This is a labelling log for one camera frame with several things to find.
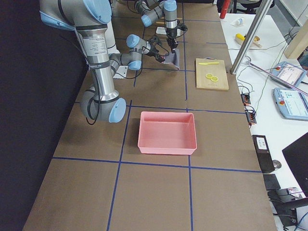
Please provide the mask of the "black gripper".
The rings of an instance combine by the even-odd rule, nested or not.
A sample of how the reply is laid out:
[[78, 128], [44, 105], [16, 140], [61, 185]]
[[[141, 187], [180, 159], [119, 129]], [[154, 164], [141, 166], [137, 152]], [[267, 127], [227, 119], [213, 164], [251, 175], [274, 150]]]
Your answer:
[[181, 23], [180, 20], [166, 21], [167, 43], [172, 53], [175, 53], [178, 46], [178, 29], [185, 34], [187, 26], [184, 23]]
[[155, 59], [160, 62], [160, 63], [164, 63], [165, 62], [165, 56], [164, 55], [160, 55], [159, 54], [159, 50], [156, 48], [156, 45], [162, 45], [161, 40], [159, 39], [159, 37], [157, 35], [153, 35], [149, 40], [148, 40], [149, 44], [150, 44], [150, 51], [148, 53], [148, 56], [152, 57], [154, 56]]

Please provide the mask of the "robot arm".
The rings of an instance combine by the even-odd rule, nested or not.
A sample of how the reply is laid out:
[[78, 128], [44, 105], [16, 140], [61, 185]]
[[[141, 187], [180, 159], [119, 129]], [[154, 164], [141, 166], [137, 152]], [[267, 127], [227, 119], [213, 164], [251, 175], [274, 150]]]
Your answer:
[[187, 26], [177, 18], [177, 2], [175, 0], [136, 0], [134, 9], [141, 15], [145, 27], [156, 23], [164, 18], [167, 43], [172, 53], [178, 46], [178, 29], [185, 33]]
[[126, 101], [115, 89], [114, 75], [120, 66], [139, 70], [143, 55], [163, 62], [153, 41], [132, 34], [127, 37], [128, 53], [109, 53], [108, 47], [114, 40], [106, 37], [113, 35], [109, 28], [112, 10], [107, 0], [41, 0], [39, 5], [44, 24], [75, 32], [78, 50], [89, 65], [93, 85], [82, 96], [83, 115], [94, 122], [120, 122], [126, 112]]

